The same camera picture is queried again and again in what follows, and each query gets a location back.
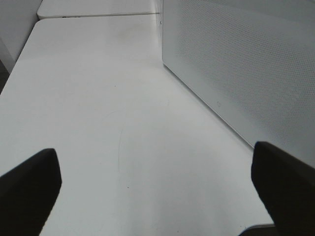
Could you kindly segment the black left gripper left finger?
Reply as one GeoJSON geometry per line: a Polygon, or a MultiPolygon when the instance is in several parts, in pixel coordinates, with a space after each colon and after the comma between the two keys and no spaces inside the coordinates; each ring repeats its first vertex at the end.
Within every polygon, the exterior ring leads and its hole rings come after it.
{"type": "Polygon", "coordinates": [[[43,149],[0,177],[0,234],[38,236],[62,185],[57,153],[43,149]]]}

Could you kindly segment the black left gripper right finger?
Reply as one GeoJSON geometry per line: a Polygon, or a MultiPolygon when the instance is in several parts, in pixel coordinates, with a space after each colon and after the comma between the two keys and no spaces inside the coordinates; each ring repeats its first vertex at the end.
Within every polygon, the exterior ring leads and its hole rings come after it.
{"type": "Polygon", "coordinates": [[[251,179],[280,235],[315,234],[313,167],[268,142],[257,142],[251,179]]]}

